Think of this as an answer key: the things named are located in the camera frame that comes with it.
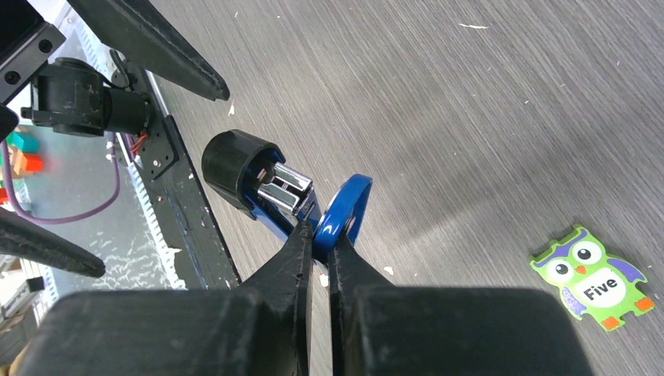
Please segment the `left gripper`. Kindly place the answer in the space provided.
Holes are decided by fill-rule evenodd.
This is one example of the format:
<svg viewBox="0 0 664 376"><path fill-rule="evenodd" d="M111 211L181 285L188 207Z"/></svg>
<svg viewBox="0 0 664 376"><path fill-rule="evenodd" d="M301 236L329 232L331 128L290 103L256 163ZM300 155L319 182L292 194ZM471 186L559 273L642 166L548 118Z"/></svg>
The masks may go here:
<svg viewBox="0 0 664 376"><path fill-rule="evenodd" d="M146 0L70 0L99 40L132 62L198 96L228 100L222 76ZM66 41L25 0L1 2L1 139L19 124L8 104Z"/></svg>

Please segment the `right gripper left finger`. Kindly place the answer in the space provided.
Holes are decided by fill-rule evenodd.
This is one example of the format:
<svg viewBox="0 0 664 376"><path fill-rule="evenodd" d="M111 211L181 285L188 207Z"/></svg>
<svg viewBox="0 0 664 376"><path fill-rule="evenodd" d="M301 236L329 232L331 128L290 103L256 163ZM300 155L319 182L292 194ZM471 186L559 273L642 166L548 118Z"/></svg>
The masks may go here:
<svg viewBox="0 0 664 376"><path fill-rule="evenodd" d="M307 375L312 226L231 290L83 291L60 299L18 375Z"/></svg>

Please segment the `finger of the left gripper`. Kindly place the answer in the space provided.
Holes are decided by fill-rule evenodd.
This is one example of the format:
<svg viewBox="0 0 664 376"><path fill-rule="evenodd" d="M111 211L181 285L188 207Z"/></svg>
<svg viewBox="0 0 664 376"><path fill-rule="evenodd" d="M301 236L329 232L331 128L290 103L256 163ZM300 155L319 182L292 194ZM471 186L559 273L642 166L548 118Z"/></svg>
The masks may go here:
<svg viewBox="0 0 664 376"><path fill-rule="evenodd" d="M103 260L94 254L5 209L1 210L1 253L86 277L106 273Z"/></svg>

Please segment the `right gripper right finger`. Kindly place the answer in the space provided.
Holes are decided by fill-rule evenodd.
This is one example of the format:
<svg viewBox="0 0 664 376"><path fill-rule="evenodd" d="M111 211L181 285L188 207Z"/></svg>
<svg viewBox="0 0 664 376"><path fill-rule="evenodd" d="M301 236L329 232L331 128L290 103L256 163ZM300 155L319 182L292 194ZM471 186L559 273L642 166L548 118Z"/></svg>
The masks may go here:
<svg viewBox="0 0 664 376"><path fill-rule="evenodd" d="M336 375L590 375L545 291L396 286L341 236L328 255Z"/></svg>

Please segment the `blue stapler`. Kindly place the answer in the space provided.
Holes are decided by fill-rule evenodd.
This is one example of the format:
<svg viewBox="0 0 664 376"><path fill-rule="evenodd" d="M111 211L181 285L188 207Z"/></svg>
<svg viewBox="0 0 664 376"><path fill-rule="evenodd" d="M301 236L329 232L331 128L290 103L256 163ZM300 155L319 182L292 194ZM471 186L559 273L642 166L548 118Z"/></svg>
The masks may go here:
<svg viewBox="0 0 664 376"><path fill-rule="evenodd" d="M355 174L321 208L311 178L290 168L280 148L232 129L217 134L201 158L204 181L226 202L281 240L300 222L313 228L312 257L326 264L340 235L355 243L373 180Z"/></svg>

